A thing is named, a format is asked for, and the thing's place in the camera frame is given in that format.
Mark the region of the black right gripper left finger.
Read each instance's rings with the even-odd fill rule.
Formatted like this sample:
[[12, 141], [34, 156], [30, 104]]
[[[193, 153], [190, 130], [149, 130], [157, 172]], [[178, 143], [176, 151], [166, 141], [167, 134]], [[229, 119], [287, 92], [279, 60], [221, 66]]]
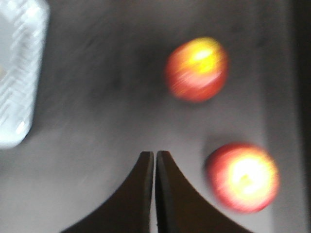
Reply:
[[65, 233], [149, 233], [154, 154], [143, 151], [116, 192]]

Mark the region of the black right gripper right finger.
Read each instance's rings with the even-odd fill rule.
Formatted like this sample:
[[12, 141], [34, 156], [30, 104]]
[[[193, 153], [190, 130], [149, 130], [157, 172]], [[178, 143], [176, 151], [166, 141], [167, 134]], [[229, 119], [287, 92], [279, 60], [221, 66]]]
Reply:
[[248, 232], [196, 191], [168, 151], [156, 155], [155, 205], [160, 233]]

